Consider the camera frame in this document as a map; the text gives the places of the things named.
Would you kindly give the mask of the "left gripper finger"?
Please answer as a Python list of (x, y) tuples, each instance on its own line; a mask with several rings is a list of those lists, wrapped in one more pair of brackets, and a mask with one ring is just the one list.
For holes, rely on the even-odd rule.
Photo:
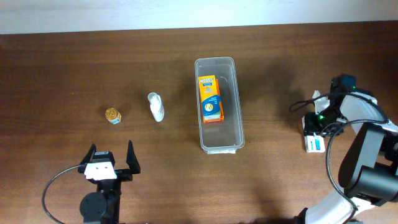
[(131, 174), (140, 174), (141, 167), (134, 152), (133, 143), (131, 140), (128, 142), (126, 163), (129, 166)]
[(96, 145), (92, 144), (86, 156), (81, 160), (80, 165), (89, 163), (96, 152)]

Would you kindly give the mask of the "white Panadol box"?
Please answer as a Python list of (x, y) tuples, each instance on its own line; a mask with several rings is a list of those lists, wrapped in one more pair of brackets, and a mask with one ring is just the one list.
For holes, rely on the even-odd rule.
[(316, 123), (316, 119), (308, 114), (302, 118), (303, 139), (307, 153), (323, 153), (326, 151), (324, 138), (321, 137), (321, 129)]

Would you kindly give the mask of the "white spray bottle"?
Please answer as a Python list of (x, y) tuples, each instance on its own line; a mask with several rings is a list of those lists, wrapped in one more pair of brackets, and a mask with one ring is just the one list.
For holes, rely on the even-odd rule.
[(150, 110), (154, 119), (157, 122), (161, 122), (164, 119), (165, 111), (160, 95), (155, 92), (149, 93), (148, 100), (150, 103)]

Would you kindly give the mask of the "orange medicine box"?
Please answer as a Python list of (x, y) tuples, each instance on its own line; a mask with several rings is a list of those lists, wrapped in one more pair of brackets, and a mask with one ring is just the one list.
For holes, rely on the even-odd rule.
[(220, 91), (220, 86), (219, 86), (219, 81), (216, 79), (216, 87), (218, 91), (218, 103), (220, 107), (220, 117), (218, 118), (218, 121), (223, 121), (224, 120), (224, 112), (223, 112), (223, 105), (222, 105), (222, 100), (221, 100), (221, 91)]

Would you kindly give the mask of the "yellow blue Woods box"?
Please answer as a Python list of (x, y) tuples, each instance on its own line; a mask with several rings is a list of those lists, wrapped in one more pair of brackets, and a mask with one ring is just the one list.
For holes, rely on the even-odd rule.
[(200, 103), (204, 123), (217, 122), (220, 117), (216, 79), (214, 75), (198, 77)]

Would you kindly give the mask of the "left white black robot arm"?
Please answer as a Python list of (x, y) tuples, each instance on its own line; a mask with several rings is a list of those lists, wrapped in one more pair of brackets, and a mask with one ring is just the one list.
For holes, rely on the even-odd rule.
[(98, 152), (96, 145), (91, 145), (78, 168), (86, 180), (96, 185), (96, 191), (84, 196), (80, 202), (84, 223), (119, 223), (121, 184), (132, 181), (134, 174), (141, 173), (132, 141), (128, 142), (126, 164), (127, 169), (115, 169), (113, 153)]

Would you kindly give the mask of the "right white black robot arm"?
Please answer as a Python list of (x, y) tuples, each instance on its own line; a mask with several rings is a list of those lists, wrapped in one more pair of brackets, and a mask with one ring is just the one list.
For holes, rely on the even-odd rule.
[[(370, 91), (356, 86), (354, 76), (332, 79), (329, 93), (316, 90), (309, 100), (290, 105), (291, 112), (307, 105), (314, 111), (302, 118), (307, 152), (325, 153), (325, 168), (333, 191), (304, 208), (292, 223), (357, 223), (359, 213), (397, 202), (397, 125)], [(333, 141), (351, 127), (356, 136), (343, 158), (338, 180), (330, 169)]]

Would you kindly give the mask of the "clear plastic container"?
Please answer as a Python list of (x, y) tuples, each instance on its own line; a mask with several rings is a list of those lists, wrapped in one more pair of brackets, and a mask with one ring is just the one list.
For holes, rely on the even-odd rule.
[[(198, 77), (207, 75), (214, 75), (219, 81), (224, 112), (223, 121), (203, 122)], [(196, 60), (195, 84), (201, 148), (207, 154), (234, 154), (245, 144), (234, 60), (231, 57)]]

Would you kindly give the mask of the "small gold-lid jar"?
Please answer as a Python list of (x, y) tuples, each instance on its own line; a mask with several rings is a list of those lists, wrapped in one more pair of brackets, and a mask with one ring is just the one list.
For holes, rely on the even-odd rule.
[(121, 114), (115, 108), (108, 108), (105, 111), (105, 117), (112, 124), (118, 124), (121, 122)]

